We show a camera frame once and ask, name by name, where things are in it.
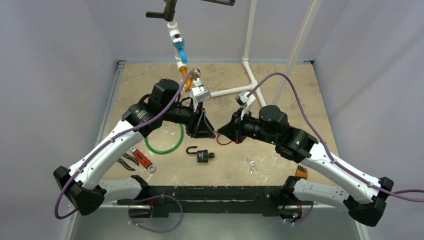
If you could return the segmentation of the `black padlock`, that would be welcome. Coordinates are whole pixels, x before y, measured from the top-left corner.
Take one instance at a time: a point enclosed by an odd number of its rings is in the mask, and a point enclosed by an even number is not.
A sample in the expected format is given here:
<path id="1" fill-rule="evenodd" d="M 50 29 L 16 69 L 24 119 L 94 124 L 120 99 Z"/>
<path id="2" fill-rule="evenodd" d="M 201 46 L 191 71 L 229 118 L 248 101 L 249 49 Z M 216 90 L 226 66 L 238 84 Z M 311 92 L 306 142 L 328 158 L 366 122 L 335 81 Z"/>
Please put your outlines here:
<path id="1" fill-rule="evenodd" d="M 204 150 L 197 150 L 197 151 L 191 151 L 196 150 L 197 146 L 189 146 L 186 148 L 185 152 L 189 155 L 196 155 L 196 161 L 198 163 L 208 163 L 209 162 L 209 152 L 207 149 Z"/>

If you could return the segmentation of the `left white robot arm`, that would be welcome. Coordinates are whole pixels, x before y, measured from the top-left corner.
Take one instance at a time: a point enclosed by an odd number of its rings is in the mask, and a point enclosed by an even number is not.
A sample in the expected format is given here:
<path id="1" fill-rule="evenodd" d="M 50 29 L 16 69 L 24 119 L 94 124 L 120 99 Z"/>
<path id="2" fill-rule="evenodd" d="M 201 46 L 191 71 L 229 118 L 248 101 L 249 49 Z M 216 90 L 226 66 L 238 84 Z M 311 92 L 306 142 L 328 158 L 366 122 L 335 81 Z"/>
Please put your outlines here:
<path id="1" fill-rule="evenodd" d="M 60 194 L 66 196 L 76 211 L 86 216 L 107 202 L 132 200 L 142 205 L 148 201 L 149 191 L 141 177 L 133 175 L 106 181 L 102 177 L 164 121 L 184 125 L 191 138 L 215 138 L 215 130 L 203 107 L 184 106 L 177 101 L 181 90 L 176 81 L 161 79 L 153 86 L 147 102 L 141 99 L 131 105 L 111 133 L 89 154 L 72 166 L 59 166 L 53 172 Z"/>

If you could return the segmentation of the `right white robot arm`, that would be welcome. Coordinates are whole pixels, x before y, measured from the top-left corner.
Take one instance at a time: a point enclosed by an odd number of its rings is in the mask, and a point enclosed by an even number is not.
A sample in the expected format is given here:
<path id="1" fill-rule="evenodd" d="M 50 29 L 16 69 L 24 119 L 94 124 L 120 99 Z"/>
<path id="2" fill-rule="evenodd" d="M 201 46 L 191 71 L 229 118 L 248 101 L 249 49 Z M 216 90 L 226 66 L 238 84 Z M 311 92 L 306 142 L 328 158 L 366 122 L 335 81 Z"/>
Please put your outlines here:
<path id="1" fill-rule="evenodd" d="M 382 218 L 394 182 L 388 177 L 368 175 L 326 152 L 324 144 L 314 136 L 290 126 L 287 114 L 276 105 L 262 107 L 258 118 L 252 117 L 251 113 L 243 114 L 243 109 L 239 108 L 218 133 L 236 144 L 246 138 L 272 144 L 284 159 L 309 167 L 335 184 L 289 177 L 280 191 L 284 202 L 311 201 L 340 208 L 355 221 L 369 227 L 375 227 Z"/>

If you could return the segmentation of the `silver key bunch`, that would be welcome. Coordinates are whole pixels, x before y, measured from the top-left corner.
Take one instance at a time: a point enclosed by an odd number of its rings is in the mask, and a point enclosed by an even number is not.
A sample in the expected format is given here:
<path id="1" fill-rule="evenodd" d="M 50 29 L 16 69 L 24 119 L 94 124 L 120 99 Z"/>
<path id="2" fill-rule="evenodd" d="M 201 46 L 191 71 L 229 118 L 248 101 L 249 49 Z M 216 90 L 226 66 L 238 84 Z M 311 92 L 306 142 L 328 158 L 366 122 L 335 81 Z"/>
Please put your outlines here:
<path id="1" fill-rule="evenodd" d="M 249 163 L 250 167 L 249 167 L 249 171 L 250 171 L 250 175 L 253 174 L 253 172 L 256 170 L 256 163 L 254 161 L 251 160 L 250 157 L 246 158 L 246 161 Z"/>

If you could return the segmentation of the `orange hex key set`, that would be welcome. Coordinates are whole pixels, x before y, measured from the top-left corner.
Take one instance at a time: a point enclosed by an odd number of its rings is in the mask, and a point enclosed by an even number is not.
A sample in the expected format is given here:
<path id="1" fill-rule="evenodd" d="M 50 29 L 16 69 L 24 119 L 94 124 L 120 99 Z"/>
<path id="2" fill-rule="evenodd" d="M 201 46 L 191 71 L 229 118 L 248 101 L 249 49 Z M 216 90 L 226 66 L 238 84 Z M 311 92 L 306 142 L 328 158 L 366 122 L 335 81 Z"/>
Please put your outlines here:
<path id="1" fill-rule="evenodd" d="M 307 180 L 309 176 L 308 169 L 302 165 L 298 165 L 295 171 L 295 176 Z"/>

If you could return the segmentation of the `orange tap valve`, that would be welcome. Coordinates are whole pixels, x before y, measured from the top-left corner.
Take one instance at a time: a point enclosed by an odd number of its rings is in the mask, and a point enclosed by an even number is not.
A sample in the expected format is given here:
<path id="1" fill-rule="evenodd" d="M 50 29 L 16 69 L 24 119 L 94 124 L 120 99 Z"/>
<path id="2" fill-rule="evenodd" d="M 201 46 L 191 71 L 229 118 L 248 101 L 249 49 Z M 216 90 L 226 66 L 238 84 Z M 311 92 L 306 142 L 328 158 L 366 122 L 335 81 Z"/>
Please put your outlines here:
<path id="1" fill-rule="evenodd" d="M 183 89 L 184 89 L 185 92 L 189 92 L 190 89 L 191 89 L 191 85 L 192 85 L 193 79 L 196 79 L 196 78 L 200 77 L 201 76 L 201 71 L 198 68 L 196 68 L 196 67 L 194 67 L 193 69 L 191 69 L 190 71 L 188 71 L 188 69 L 187 69 L 186 66 L 181 66 L 179 68 L 179 71 L 181 72 L 181 74 L 182 74 L 182 76 L 184 78 L 187 78 L 186 83 L 185 83 L 185 86 L 184 86 Z"/>

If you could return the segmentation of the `blue tap valve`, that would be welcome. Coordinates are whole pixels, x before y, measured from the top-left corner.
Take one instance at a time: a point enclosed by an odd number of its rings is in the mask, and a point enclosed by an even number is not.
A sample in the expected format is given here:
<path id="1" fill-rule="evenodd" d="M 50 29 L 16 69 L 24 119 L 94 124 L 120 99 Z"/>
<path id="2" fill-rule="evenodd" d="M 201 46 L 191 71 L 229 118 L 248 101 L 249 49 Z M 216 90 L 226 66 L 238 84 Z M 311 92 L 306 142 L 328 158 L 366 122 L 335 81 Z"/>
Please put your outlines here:
<path id="1" fill-rule="evenodd" d="M 176 33 L 174 35 L 172 35 L 170 37 L 171 42 L 174 46 L 174 48 L 176 49 L 179 58 L 181 59 L 181 62 L 183 64 L 187 64 L 188 63 L 188 58 L 186 55 L 186 51 L 185 51 L 185 39 L 184 36 L 180 33 Z"/>

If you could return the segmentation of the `white pole with red stripe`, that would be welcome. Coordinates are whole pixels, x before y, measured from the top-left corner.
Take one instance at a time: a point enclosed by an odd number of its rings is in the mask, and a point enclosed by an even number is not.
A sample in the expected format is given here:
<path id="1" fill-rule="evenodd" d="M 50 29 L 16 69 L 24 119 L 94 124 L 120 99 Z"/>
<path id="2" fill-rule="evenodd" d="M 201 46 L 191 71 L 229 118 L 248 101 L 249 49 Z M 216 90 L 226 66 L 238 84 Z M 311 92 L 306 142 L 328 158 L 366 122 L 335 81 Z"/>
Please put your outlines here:
<path id="1" fill-rule="evenodd" d="M 301 50 L 305 44 L 305 41 L 308 37 L 308 34 L 311 30 L 312 24 L 315 21 L 315 18 L 318 14 L 318 11 L 320 9 L 320 6 L 322 4 L 322 0 L 311 0 L 310 4 L 308 6 L 307 12 L 304 16 L 303 22 L 301 24 L 301 27 L 299 28 L 297 37 L 294 41 L 292 50 L 290 52 L 287 64 L 282 71 L 284 75 L 287 77 L 290 76 L 290 74 L 293 72 L 294 66 L 296 62 L 298 61 L 298 57 L 301 53 Z"/>

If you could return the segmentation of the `red handled adjustable wrench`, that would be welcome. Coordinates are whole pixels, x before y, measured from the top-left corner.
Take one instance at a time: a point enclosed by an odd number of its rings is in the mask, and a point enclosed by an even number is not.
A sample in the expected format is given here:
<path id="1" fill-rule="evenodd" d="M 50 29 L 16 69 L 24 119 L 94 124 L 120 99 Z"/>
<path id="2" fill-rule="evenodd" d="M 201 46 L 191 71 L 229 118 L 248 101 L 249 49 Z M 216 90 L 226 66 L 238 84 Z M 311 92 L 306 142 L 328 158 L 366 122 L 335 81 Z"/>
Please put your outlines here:
<path id="1" fill-rule="evenodd" d="M 135 146 L 131 147 L 130 152 L 133 154 L 135 159 L 150 173 L 156 171 L 156 166 Z"/>

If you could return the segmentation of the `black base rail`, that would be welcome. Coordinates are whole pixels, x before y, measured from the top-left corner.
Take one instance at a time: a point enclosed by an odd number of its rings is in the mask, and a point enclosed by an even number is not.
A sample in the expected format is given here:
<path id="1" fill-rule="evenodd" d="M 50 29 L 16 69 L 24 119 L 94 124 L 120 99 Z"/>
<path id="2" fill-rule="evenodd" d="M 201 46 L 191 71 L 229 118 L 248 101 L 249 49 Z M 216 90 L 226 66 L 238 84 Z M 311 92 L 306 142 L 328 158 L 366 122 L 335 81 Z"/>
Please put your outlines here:
<path id="1" fill-rule="evenodd" d="M 153 217 L 165 218 L 170 213 L 260 214 L 279 217 L 290 206 L 310 206 L 311 201 L 298 200 L 282 186 L 171 186 L 144 188 L 134 199 L 122 199 L 119 205 L 152 207 Z"/>

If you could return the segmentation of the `white PVC pipe frame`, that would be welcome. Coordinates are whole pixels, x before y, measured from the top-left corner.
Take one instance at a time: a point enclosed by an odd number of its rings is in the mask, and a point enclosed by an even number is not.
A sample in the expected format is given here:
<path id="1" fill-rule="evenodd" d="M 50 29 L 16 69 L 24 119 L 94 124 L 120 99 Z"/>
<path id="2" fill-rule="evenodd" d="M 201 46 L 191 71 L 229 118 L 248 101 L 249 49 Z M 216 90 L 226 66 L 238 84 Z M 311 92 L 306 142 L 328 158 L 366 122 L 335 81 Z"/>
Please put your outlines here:
<path id="1" fill-rule="evenodd" d="M 240 86 L 240 87 L 229 88 L 229 89 L 224 89 L 224 90 L 212 92 L 211 93 L 212 98 L 230 95 L 230 94 L 235 94 L 235 93 L 240 93 L 244 90 L 247 90 L 247 91 L 253 93 L 253 88 L 258 85 L 258 81 L 256 80 L 255 75 L 252 72 L 252 69 L 251 69 L 251 66 L 250 66 L 250 63 L 249 63 L 249 53 L 250 53 L 251 39 L 252 39 L 252 35 L 253 35 L 256 8 L 257 8 L 257 0 L 251 0 L 249 15 L 248 15 L 246 39 L 245 39 L 245 45 L 244 45 L 244 53 L 243 53 L 243 57 L 242 57 L 242 61 L 241 61 L 242 65 L 243 65 L 244 69 L 246 70 L 247 75 L 250 79 L 250 84 L 245 85 L 245 86 Z M 167 28 L 168 28 L 168 33 L 169 33 L 170 39 L 171 39 L 171 36 L 174 35 L 174 34 L 181 34 L 179 27 L 178 27 L 178 23 L 174 20 L 172 22 L 167 22 Z M 182 63 L 176 49 L 175 49 L 174 57 L 175 57 L 176 66 L 177 66 L 179 72 L 180 72 L 180 70 L 179 70 L 180 67 L 183 67 L 183 66 L 187 67 L 186 63 Z M 198 87 L 196 84 L 199 85 L 200 80 L 193 79 L 190 91 L 187 92 L 187 93 L 191 93 L 192 88 Z M 267 104 L 266 104 L 266 101 L 265 101 L 265 98 L 262 94 L 261 89 L 258 88 L 255 91 L 255 93 L 256 93 L 257 99 L 259 100 L 260 105 L 262 107 L 266 106 Z"/>

